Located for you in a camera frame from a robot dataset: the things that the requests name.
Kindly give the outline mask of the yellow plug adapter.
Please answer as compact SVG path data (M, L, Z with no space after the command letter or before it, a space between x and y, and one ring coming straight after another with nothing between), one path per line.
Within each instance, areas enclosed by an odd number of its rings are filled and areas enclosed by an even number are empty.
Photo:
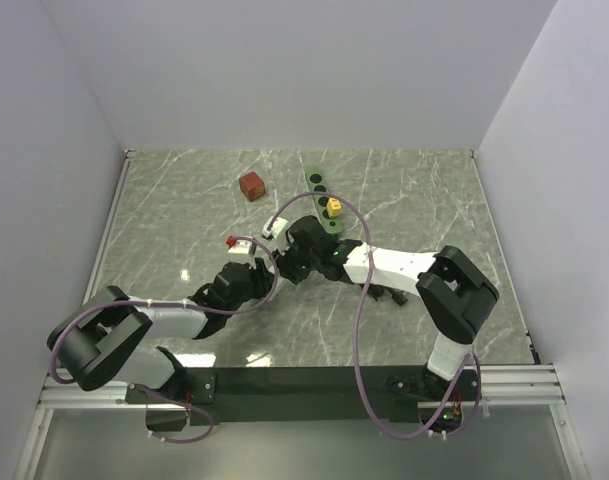
M326 212L330 219L338 218L342 213L342 204L337 198L330 197L326 204Z

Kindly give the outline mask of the green power strip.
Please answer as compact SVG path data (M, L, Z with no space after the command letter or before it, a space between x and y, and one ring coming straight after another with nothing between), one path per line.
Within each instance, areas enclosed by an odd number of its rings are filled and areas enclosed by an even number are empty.
M316 192L316 195L312 196L312 200L320 224L328 234L339 237L344 232L344 225L339 217L331 218L329 216L327 203L330 187L324 173L318 167L307 167L305 169L305 180L308 190Z

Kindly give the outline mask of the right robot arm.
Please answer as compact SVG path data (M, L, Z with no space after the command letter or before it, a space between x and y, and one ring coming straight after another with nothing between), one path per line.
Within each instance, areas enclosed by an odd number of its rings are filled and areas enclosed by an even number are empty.
M332 282L370 280L368 295L374 299L386 291L400 305L408 294L421 298L438 330L424 390L444 399L457 388L456 371L499 300L495 285L463 251L447 245L437 253L411 253L339 240L312 215L293 223L269 220L262 235L276 247L280 276L293 284L315 271Z

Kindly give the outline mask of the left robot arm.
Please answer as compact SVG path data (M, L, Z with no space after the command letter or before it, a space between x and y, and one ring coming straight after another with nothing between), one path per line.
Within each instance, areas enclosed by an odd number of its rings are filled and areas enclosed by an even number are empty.
M256 258L252 265L226 263L212 282L170 307L155 307L111 285L60 323L47 347L71 375L69 381L84 391L116 380L144 385L170 402L188 389L187 369L167 348L141 342L209 338L246 303L271 298L278 284L276 268Z

